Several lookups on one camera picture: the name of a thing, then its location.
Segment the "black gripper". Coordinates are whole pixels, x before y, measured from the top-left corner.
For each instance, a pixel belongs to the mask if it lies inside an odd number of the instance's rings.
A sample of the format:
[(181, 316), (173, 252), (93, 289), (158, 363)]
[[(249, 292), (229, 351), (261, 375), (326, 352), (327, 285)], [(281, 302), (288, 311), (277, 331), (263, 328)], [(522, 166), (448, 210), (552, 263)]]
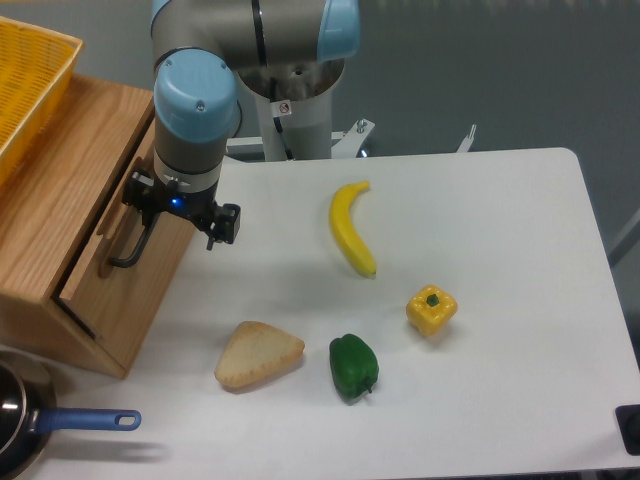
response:
[(147, 175), (143, 169), (135, 169), (127, 178), (122, 203), (133, 207), (149, 223), (162, 213), (188, 220), (198, 230), (207, 230), (207, 250), (216, 243), (232, 245), (240, 228), (241, 207), (215, 202), (218, 182), (209, 188), (187, 193), (177, 187), (175, 181), (168, 184)]

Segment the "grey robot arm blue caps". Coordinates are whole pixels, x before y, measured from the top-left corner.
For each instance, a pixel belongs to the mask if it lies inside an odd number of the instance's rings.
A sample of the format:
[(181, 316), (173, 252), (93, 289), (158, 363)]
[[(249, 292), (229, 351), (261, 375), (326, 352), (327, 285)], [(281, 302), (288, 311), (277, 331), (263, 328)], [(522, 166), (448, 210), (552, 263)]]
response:
[(355, 1), (156, 1), (153, 166), (127, 179), (122, 201), (142, 217), (138, 259), (159, 217), (191, 222), (210, 244), (232, 243), (240, 209), (216, 190), (237, 119), (238, 84), (258, 105), (269, 160), (326, 159), (331, 94), (360, 46)]

